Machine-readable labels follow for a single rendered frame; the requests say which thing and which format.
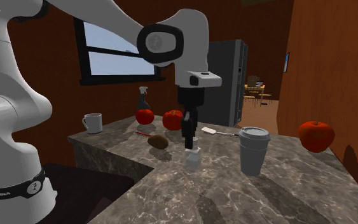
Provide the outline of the small red tomato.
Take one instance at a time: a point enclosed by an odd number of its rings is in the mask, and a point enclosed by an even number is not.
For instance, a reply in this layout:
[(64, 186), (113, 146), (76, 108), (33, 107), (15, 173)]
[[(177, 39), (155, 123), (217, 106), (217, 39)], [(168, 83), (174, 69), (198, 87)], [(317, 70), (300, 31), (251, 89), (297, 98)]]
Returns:
[(155, 119), (154, 113), (150, 109), (140, 109), (135, 115), (136, 120), (141, 125), (148, 125)]

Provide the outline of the grey paper cup with lid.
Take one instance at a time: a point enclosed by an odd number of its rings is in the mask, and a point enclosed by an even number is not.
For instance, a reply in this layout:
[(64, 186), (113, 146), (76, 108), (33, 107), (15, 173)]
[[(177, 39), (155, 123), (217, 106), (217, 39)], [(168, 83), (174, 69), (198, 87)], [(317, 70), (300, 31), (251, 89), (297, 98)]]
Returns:
[(240, 170), (247, 176), (260, 174), (270, 133), (258, 127), (243, 127), (238, 133), (240, 137)]

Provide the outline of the black-framed window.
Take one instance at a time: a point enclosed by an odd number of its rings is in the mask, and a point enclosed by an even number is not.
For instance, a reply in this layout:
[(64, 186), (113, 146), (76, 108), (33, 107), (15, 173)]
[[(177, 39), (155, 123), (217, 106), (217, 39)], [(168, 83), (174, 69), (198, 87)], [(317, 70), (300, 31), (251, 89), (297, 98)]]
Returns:
[(146, 62), (137, 48), (115, 33), (73, 19), (80, 84), (84, 86), (163, 81), (161, 69)]

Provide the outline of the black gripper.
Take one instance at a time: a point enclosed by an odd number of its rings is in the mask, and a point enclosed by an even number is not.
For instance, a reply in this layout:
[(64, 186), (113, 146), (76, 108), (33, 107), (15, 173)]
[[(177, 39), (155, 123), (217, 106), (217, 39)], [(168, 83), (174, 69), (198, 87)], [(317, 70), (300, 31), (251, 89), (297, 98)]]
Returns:
[(184, 108), (184, 119), (181, 120), (181, 133), (185, 138), (185, 148), (192, 149), (195, 136), (198, 111), (192, 109), (202, 106), (205, 99), (205, 88), (177, 88), (177, 101)]

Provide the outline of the dark spray bottle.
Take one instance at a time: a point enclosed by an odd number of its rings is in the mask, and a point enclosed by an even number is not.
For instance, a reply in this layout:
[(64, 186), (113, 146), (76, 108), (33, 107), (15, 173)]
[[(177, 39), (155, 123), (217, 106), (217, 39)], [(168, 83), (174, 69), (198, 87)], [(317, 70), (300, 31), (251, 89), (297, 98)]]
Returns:
[(140, 95), (138, 100), (138, 110), (150, 109), (149, 104), (145, 101), (148, 87), (139, 87)]

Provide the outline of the wooden dining table with chairs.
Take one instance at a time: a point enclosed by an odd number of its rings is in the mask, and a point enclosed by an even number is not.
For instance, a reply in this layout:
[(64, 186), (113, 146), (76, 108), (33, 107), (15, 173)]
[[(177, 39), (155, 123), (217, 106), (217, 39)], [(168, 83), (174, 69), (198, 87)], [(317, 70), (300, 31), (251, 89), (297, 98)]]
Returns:
[(275, 90), (275, 86), (272, 87), (270, 93), (265, 93), (266, 86), (263, 81), (260, 80), (258, 76), (249, 76), (247, 79), (247, 84), (244, 85), (245, 91), (252, 94), (258, 94), (259, 102), (262, 104), (264, 98), (266, 98), (269, 104), (272, 103), (271, 96)]

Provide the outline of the dark grey refrigerator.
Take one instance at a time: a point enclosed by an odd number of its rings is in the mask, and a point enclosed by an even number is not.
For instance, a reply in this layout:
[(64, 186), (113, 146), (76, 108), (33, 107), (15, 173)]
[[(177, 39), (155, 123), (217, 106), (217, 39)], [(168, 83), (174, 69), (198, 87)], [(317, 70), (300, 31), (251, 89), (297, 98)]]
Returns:
[(209, 71), (220, 76), (222, 85), (205, 89), (198, 121), (235, 127), (242, 119), (248, 46), (241, 39), (209, 44)]

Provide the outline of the white mug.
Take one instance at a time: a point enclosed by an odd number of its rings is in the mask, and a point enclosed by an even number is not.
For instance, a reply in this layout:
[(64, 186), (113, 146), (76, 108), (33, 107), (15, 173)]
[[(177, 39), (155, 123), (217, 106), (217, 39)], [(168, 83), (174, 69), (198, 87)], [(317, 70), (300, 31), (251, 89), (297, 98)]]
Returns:
[(102, 114), (90, 113), (82, 118), (82, 123), (89, 134), (97, 134), (103, 131)]

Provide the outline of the small white bottle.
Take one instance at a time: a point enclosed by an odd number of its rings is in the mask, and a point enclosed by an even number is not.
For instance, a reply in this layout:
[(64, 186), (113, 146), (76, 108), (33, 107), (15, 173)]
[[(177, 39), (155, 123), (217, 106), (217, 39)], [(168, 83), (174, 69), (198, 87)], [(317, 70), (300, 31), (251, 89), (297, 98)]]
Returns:
[(185, 149), (185, 168), (189, 170), (197, 170), (200, 167), (201, 153), (198, 145), (198, 138), (193, 138), (192, 149)]

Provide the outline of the red apple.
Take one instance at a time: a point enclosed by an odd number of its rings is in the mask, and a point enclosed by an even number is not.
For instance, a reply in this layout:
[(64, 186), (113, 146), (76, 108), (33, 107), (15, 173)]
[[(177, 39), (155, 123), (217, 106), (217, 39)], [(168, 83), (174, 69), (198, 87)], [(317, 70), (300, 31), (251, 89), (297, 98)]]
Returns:
[(330, 125), (318, 121), (301, 124), (298, 135), (302, 146), (313, 153), (326, 150), (335, 137), (334, 130)]

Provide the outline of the white spatula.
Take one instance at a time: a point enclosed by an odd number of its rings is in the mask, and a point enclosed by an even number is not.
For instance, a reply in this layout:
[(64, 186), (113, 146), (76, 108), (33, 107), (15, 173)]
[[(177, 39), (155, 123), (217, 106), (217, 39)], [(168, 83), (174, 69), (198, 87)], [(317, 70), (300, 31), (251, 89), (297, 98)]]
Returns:
[(238, 134), (232, 134), (232, 133), (225, 133), (225, 132), (218, 132), (214, 129), (208, 128), (208, 127), (203, 127), (202, 131), (207, 132), (209, 134), (221, 134), (221, 135), (226, 135), (226, 136), (239, 136)]

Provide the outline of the brown kiwi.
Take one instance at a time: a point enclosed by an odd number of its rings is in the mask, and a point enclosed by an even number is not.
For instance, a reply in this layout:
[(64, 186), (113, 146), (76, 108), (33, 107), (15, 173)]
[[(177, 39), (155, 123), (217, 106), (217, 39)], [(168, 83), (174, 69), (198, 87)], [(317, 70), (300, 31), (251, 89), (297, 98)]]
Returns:
[(159, 150), (164, 150), (168, 147), (169, 142), (165, 136), (155, 134), (148, 138), (148, 144)]

